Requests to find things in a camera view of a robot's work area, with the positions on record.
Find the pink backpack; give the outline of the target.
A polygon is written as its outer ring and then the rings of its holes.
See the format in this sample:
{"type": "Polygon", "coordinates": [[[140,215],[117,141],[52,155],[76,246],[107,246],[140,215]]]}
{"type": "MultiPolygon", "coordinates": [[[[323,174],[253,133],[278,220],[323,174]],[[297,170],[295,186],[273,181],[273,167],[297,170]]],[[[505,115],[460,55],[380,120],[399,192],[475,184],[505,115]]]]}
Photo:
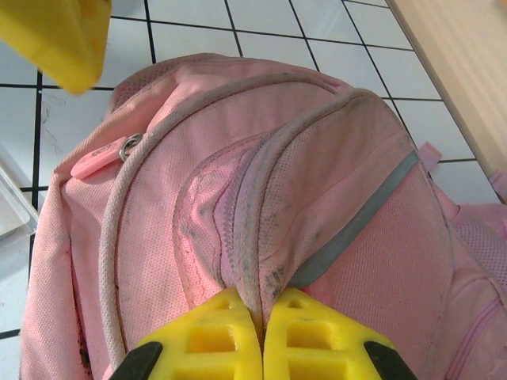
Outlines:
{"type": "Polygon", "coordinates": [[[20,380],[112,380],[227,288],[261,347],[298,289],[385,336],[417,380],[507,380],[507,205],[458,204],[374,93],[263,59],[190,55],[113,92],[53,172],[20,380]]]}

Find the white tube with red label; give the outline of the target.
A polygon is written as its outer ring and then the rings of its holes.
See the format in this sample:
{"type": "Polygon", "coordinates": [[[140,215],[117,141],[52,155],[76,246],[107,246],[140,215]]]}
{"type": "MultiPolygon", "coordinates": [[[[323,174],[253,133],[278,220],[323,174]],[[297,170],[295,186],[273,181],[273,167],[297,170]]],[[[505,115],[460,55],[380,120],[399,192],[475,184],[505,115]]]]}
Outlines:
{"type": "Polygon", "coordinates": [[[39,214],[0,161],[0,248],[34,235],[39,214]]]}

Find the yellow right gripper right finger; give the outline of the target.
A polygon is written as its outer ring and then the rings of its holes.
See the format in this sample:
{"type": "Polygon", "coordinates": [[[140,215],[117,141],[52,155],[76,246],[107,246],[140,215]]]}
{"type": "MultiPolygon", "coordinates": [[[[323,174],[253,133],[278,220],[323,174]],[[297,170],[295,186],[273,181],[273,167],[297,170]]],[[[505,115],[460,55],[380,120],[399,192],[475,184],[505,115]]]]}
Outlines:
{"type": "Polygon", "coordinates": [[[273,306],[263,380],[417,380],[382,334],[288,288],[273,306]]]}

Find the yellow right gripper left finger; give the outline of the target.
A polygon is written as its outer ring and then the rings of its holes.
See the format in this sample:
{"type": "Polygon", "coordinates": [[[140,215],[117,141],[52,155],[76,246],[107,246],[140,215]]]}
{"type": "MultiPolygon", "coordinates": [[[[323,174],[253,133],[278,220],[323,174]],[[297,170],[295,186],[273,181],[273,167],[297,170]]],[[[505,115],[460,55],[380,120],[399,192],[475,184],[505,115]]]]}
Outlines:
{"type": "Polygon", "coordinates": [[[261,347],[234,288],[145,336],[112,380],[262,380],[261,347]]]}

